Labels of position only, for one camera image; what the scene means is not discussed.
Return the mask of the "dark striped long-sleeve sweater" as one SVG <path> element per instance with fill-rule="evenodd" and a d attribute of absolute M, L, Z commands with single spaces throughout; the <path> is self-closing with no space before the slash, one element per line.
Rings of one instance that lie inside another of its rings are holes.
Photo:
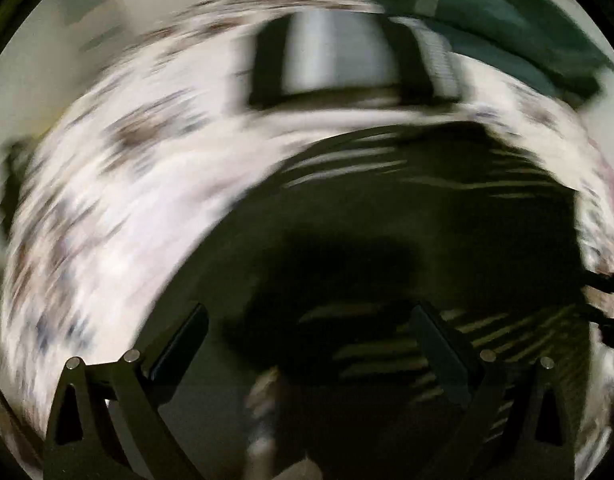
<path fill-rule="evenodd" d="M 278 372 L 280 465 L 451 479 L 450 403 L 412 309 L 505 363 L 551 359 L 575 449 L 590 352 L 575 208 L 571 188 L 474 122 L 355 131 L 238 200 L 159 304 L 202 302 L 239 368 Z"/>

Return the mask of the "floral bed quilt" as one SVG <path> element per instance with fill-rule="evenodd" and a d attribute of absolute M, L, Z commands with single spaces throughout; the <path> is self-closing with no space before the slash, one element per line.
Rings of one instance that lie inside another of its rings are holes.
<path fill-rule="evenodd" d="M 206 0 L 145 35 L 32 152 L 0 313 L 3 361 L 44 445 L 65 363 L 118 361 L 196 304 L 208 334 L 158 413 L 200 479 L 327 479 L 278 462 L 276 370 L 239 368 L 197 300 L 159 298 L 236 202 L 284 162 L 355 131 L 474 122 L 576 195 L 589 368 L 573 479 L 614 479 L 614 186 L 569 102 L 452 49 L 462 100 L 404 106 L 391 91 L 248 104 L 254 36 L 300 10 L 391 16 L 372 0 Z"/>

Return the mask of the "dark teal folded blanket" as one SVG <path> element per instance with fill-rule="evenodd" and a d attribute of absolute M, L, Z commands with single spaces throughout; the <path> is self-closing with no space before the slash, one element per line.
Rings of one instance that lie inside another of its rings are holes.
<path fill-rule="evenodd" d="M 391 16 L 426 21 L 471 58 L 566 96 L 579 106 L 614 62 L 553 0 L 372 0 Z"/>

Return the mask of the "folded black grey striped garment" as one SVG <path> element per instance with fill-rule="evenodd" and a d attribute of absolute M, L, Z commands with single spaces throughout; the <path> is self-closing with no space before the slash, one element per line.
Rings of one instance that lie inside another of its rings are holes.
<path fill-rule="evenodd" d="M 461 101 L 462 75 L 448 40 L 414 18 L 320 9 L 275 18 L 254 36 L 253 107 L 383 90 L 404 106 Z"/>

